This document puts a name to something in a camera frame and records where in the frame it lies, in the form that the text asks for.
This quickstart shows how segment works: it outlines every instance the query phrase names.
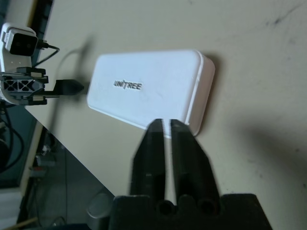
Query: camera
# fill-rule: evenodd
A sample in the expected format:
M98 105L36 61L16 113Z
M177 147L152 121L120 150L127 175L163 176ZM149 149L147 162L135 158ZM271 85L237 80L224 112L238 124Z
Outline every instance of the camera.
M6 34L5 48L13 55L32 56L38 38L30 31L12 28Z

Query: cable connector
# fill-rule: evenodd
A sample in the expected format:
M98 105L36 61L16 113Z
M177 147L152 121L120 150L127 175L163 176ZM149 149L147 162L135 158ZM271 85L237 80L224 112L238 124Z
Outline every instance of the cable connector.
M49 44L47 43L46 40L43 39L39 39L36 45L37 49L44 49L44 48L48 48Z

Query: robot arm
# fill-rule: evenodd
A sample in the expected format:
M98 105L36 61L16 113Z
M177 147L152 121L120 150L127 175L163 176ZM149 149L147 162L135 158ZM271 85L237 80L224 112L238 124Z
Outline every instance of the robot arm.
M209 159L188 126L170 121L177 206L165 200L162 120L154 120L133 160L130 195L90 203L91 230L271 230L254 194L219 196Z
M0 34L0 99L11 104L47 104L47 98L76 95L84 89L76 80L57 80L53 91L45 91L48 76L32 67L35 49L52 47L39 40L29 27L5 23Z

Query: floor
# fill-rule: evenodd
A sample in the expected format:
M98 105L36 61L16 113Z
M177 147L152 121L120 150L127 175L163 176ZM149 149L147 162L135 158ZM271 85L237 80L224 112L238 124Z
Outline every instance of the floor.
M34 182L29 216L38 216L42 227L86 223L86 209L95 194L114 196L59 142L53 149L50 156L56 165Z

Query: gray cylinder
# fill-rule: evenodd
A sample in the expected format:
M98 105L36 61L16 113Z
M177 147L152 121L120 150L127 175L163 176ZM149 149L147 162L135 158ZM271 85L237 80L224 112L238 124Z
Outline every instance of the gray cylinder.
M105 193L97 194L86 210L87 225L91 230L107 230L113 199Z

